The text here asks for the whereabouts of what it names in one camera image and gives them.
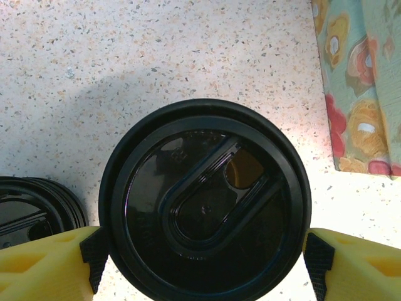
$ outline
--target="yellow 3d printed part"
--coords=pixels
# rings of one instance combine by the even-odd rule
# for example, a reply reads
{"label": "yellow 3d printed part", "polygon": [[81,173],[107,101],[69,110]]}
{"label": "yellow 3d printed part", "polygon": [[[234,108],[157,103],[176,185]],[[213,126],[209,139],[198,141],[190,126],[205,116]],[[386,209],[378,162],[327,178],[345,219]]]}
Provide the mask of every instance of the yellow 3d printed part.
{"label": "yellow 3d printed part", "polygon": [[0,301],[87,301],[102,277],[107,242],[84,227],[0,251]]}
{"label": "yellow 3d printed part", "polygon": [[401,300],[401,250],[310,229],[304,258],[318,301]]}

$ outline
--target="granite countertop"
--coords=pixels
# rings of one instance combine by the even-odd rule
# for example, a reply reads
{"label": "granite countertop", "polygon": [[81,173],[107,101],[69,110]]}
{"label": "granite countertop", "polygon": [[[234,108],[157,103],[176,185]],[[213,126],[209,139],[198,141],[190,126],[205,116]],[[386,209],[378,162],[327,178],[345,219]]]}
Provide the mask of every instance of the granite countertop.
{"label": "granite countertop", "polygon": [[[0,0],[0,16],[0,174],[59,181],[98,224],[123,134],[168,103],[221,98],[295,145],[312,226],[401,248],[401,184],[334,170],[309,1]],[[94,300],[149,299],[109,260]],[[315,300],[302,258],[263,300]]]}

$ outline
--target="black cup lid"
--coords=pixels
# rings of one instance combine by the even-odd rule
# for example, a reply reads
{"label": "black cup lid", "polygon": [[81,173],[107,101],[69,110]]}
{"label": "black cup lid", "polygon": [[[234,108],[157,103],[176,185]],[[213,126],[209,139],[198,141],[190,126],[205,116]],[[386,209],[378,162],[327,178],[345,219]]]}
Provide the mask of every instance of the black cup lid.
{"label": "black cup lid", "polygon": [[63,185],[0,177],[0,250],[87,224],[78,198]]}
{"label": "black cup lid", "polygon": [[164,107],[113,152],[100,223],[124,276],[155,300],[256,300],[289,272],[310,224],[286,137],[219,100]]}

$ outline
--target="floral fabric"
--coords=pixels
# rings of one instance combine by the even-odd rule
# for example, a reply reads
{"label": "floral fabric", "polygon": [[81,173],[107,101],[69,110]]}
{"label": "floral fabric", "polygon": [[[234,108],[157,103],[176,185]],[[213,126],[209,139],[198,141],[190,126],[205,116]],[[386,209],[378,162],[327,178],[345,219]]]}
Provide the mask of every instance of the floral fabric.
{"label": "floral fabric", "polygon": [[336,169],[401,176],[401,0],[312,12]]}

